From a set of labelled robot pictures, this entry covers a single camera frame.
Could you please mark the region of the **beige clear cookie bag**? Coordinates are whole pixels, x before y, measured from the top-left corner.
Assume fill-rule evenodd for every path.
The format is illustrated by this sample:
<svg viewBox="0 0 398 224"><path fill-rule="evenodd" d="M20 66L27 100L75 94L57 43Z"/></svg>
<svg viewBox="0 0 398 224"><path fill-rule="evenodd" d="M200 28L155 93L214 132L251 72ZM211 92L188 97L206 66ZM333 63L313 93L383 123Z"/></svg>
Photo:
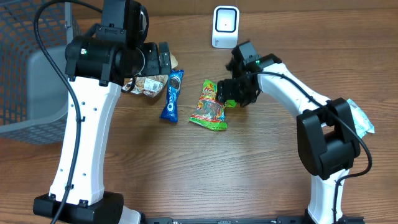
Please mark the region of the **beige clear cookie bag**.
<svg viewBox="0 0 398 224"><path fill-rule="evenodd" d="M131 78L122 88L123 93L145 95L155 98L168 84L170 75L155 75Z"/></svg>

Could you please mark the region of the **green Haribo gummy bag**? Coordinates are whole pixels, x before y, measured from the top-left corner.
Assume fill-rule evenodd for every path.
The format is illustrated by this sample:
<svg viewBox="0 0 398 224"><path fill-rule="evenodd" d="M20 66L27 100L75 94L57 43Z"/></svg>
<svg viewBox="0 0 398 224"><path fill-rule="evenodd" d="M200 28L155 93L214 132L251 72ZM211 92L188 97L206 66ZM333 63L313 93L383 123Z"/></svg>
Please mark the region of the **green Haribo gummy bag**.
<svg viewBox="0 0 398 224"><path fill-rule="evenodd" d="M203 89L199 97L197 107L189 121L212 131L222 131L228 128L225 121L224 109L234 108L237 102L227 100L226 103L220 103L216 100L217 86L211 80L205 80Z"/></svg>

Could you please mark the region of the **blue Oreo cookie pack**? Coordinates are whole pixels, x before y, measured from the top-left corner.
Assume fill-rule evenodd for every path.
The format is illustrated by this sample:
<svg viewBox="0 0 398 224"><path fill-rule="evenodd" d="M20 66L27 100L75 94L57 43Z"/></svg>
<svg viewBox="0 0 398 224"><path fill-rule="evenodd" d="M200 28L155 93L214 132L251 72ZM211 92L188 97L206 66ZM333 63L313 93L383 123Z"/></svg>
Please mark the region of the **blue Oreo cookie pack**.
<svg viewBox="0 0 398 224"><path fill-rule="evenodd" d="M178 122L177 100L180 95L183 75L184 70L172 70L167 82L167 97L160 118L167 119L172 123Z"/></svg>

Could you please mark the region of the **teal white snack packet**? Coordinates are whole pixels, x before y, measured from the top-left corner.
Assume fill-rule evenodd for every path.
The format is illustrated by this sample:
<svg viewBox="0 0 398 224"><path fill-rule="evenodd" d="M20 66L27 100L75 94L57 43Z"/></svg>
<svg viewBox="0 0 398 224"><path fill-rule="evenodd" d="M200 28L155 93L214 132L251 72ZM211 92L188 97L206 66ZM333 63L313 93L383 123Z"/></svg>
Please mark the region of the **teal white snack packet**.
<svg viewBox="0 0 398 224"><path fill-rule="evenodd" d="M375 129L365 112L352 100L347 100L353 115L356 134L363 138L367 133L374 134Z"/></svg>

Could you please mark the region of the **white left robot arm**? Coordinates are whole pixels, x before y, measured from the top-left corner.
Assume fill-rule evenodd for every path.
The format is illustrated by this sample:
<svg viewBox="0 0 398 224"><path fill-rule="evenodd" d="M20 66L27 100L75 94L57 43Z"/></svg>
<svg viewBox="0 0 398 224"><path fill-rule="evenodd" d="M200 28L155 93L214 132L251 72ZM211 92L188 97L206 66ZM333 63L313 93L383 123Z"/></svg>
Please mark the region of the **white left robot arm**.
<svg viewBox="0 0 398 224"><path fill-rule="evenodd" d="M149 16L137 1L105 1L101 22L66 46L68 114L58 170L33 212L65 223L144 223L120 193L104 189L111 118L127 78L168 75L169 45L147 42Z"/></svg>

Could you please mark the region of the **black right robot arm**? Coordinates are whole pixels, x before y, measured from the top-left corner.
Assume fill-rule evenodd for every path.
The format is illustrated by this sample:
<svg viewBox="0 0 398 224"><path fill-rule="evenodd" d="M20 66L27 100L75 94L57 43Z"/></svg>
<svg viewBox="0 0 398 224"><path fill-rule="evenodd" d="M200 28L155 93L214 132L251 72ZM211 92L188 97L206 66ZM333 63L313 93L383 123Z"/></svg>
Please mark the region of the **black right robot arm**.
<svg viewBox="0 0 398 224"><path fill-rule="evenodd" d="M360 155L359 137L349 103L330 100L302 83L274 54L259 55L250 41L235 46L226 69L230 79L217 83L216 99L245 107L260 93L276 99L297 122L298 155L311 175L311 198L300 223L364 223L341 210L345 178Z"/></svg>

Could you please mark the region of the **white barcode scanner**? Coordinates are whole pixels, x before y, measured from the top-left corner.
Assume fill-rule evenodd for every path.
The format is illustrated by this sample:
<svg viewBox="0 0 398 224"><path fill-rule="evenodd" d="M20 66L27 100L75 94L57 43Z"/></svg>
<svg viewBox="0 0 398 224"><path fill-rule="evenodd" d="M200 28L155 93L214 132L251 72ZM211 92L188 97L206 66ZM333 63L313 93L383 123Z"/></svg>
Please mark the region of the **white barcode scanner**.
<svg viewBox="0 0 398 224"><path fill-rule="evenodd" d="M213 12L211 44L218 49L237 46L240 11L235 6L217 6Z"/></svg>

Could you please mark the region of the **grey plastic mesh basket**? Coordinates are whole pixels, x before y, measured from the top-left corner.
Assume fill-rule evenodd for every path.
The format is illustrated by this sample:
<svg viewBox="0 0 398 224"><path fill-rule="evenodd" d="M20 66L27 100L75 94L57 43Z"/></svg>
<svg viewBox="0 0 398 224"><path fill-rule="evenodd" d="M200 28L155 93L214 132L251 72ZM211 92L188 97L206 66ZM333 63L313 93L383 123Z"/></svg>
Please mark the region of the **grey plastic mesh basket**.
<svg viewBox="0 0 398 224"><path fill-rule="evenodd" d="M1 138L52 144L65 134L68 90L35 39L41 5L1 0Z"/></svg>

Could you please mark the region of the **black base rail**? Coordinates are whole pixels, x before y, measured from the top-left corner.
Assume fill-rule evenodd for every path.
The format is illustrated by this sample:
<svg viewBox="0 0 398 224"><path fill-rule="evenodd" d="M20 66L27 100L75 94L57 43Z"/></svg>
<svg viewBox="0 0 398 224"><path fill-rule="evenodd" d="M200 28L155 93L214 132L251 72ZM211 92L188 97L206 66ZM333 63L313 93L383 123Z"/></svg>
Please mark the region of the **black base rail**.
<svg viewBox="0 0 398 224"><path fill-rule="evenodd" d="M309 215L281 216L277 218L213 218L213 219L173 219L169 217L146 217L143 224L311 224Z"/></svg>

